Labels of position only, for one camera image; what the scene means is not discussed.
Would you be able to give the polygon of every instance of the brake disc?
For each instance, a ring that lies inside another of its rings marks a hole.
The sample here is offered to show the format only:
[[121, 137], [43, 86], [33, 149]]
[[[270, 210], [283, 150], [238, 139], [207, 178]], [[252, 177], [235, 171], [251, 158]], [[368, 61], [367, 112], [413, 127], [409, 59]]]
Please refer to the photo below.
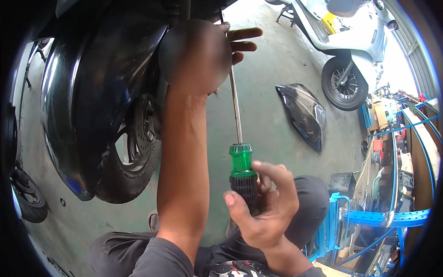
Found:
[[147, 95], [142, 95], [134, 111], [136, 143], [142, 155], [152, 155], [155, 144], [154, 109]]

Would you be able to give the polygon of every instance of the corrugated wall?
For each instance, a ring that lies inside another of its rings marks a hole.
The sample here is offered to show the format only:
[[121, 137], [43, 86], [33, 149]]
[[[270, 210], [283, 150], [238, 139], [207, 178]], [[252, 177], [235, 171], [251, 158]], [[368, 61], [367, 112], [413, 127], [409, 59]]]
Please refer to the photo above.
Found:
[[427, 49], [421, 42], [421, 38], [415, 35], [417, 32], [412, 26], [412, 22], [404, 14], [403, 9], [396, 0], [384, 0], [385, 7], [394, 15], [399, 29], [393, 31], [400, 48], [411, 68], [418, 93], [425, 92], [429, 98], [434, 98], [440, 94], [436, 85], [435, 69], [432, 61], [429, 60]]

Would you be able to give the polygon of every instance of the forearm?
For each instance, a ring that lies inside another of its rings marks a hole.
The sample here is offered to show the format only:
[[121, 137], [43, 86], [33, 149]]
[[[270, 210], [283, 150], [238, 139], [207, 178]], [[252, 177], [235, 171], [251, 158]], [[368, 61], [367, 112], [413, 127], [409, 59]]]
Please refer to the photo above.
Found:
[[285, 236], [281, 243], [270, 249], [262, 249], [270, 270], [281, 277], [292, 277], [303, 274], [312, 267], [312, 263], [302, 251]]
[[172, 88], [165, 100], [157, 209], [157, 236], [195, 257], [209, 210], [206, 100]]

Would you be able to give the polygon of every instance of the hand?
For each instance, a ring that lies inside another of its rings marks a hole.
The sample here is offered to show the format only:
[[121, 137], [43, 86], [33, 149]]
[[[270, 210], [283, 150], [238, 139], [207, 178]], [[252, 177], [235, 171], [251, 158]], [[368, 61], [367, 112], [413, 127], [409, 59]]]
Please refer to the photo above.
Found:
[[299, 199], [292, 173], [284, 165], [254, 161], [251, 166], [260, 174], [257, 186], [261, 214], [253, 218], [244, 199], [234, 191], [227, 191], [224, 198], [245, 242], [265, 252], [287, 242], [284, 232], [299, 208]]
[[[240, 30], [233, 30], [229, 31], [231, 28], [231, 25], [229, 22], [224, 22], [223, 24], [217, 25], [223, 33], [228, 32], [228, 40], [230, 41], [231, 49], [232, 49], [232, 65], [235, 66], [239, 62], [243, 60], [243, 52], [254, 52], [257, 50], [257, 45], [251, 41], [240, 41], [236, 42], [236, 40], [241, 39], [251, 39], [259, 37], [263, 34], [263, 30], [259, 27], [253, 27], [253, 28], [247, 28], [247, 29], [240, 29]], [[217, 93], [218, 89], [214, 92], [209, 93], [208, 95], [211, 95], [212, 93]]]

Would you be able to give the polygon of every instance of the screwdriver shaft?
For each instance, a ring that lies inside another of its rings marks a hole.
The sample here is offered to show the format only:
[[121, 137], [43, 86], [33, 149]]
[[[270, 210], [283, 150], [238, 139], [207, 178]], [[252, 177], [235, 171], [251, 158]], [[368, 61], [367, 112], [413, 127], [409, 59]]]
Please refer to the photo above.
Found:
[[[219, 9], [220, 22], [223, 23], [223, 12], [222, 8]], [[229, 80], [231, 81], [231, 91], [232, 91], [232, 101], [234, 103], [234, 116], [235, 116], [235, 126], [237, 128], [237, 141], [238, 143], [243, 143], [243, 136], [241, 134], [241, 121], [240, 121], [240, 109], [238, 107], [238, 97], [237, 88], [235, 87], [234, 78], [234, 67], [231, 65], [231, 70], [229, 71]]]

